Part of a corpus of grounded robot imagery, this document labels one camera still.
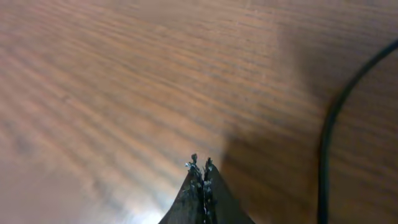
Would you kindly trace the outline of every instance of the wooden table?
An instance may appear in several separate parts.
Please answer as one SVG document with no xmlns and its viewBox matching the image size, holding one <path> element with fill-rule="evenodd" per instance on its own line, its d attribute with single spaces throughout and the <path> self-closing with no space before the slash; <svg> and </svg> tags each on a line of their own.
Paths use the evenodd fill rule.
<svg viewBox="0 0 398 224">
<path fill-rule="evenodd" d="M 0 223 L 157 223 L 192 153 L 256 223 L 314 223 L 326 109 L 394 0 L 0 0 Z M 331 223 L 398 223 L 398 54 L 331 147 Z"/>
</svg>

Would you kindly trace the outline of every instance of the black cable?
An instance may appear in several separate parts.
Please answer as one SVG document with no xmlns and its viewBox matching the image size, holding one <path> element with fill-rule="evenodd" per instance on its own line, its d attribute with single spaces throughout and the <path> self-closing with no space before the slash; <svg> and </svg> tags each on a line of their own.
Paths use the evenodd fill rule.
<svg viewBox="0 0 398 224">
<path fill-rule="evenodd" d="M 318 166 L 318 224 L 328 223 L 328 206 L 329 206 L 329 153 L 328 148 L 331 142 L 331 135 L 333 127 L 336 123 L 336 118 L 339 115 L 344 102 L 358 84 L 360 79 L 364 77 L 370 69 L 377 65 L 382 59 L 387 57 L 391 52 L 398 49 L 398 40 L 388 45 L 381 50 L 371 60 L 356 73 L 356 75 L 343 88 L 341 93 L 337 95 L 336 100 L 332 103 L 328 115 L 323 125 L 321 140 L 320 140 L 320 155 Z"/>
</svg>

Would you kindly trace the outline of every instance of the curved black cable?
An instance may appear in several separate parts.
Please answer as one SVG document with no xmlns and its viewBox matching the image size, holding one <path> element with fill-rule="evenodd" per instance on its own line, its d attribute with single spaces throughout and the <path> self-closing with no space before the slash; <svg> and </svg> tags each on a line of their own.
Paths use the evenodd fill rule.
<svg viewBox="0 0 398 224">
<path fill-rule="evenodd" d="M 323 125 L 321 140 L 320 140 L 320 155 L 318 165 L 318 224 L 328 223 L 328 206 L 329 206 L 329 153 L 328 148 L 331 142 L 331 135 L 333 127 L 336 123 L 336 118 L 339 115 L 344 102 L 352 92 L 356 84 L 364 77 L 370 69 L 377 65 L 382 59 L 387 57 L 391 52 L 398 49 L 398 40 L 388 45 L 381 50 L 371 60 L 356 73 L 356 75 L 348 82 L 340 94 L 337 95 L 336 100 L 332 103 L 328 115 Z"/>
</svg>

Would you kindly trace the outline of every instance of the brown wood grain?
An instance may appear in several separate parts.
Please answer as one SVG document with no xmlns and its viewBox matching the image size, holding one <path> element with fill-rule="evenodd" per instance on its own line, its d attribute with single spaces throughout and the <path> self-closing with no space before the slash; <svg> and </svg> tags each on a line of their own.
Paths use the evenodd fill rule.
<svg viewBox="0 0 398 224">
<path fill-rule="evenodd" d="M 0 0 L 0 223 L 158 223 L 197 153 L 256 223 L 315 223 L 331 100 L 392 0 Z M 398 54 L 333 136 L 331 223 L 398 223 Z"/>
</svg>

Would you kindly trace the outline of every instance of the wooden surface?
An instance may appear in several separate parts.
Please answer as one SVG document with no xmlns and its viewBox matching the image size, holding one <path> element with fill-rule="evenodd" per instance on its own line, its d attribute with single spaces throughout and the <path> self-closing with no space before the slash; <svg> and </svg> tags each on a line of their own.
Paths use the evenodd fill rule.
<svg viewBox="0 0 398 224">
<path fill-rule="evenodd" d="M 326 109 L 394 0 L 0 0 L 0 223 L 157 223 L 214 160 L 256 223 L 314 223 Z M 331 147 L 332 223 L 398 223 L 398 54 Z"/>
</svg>

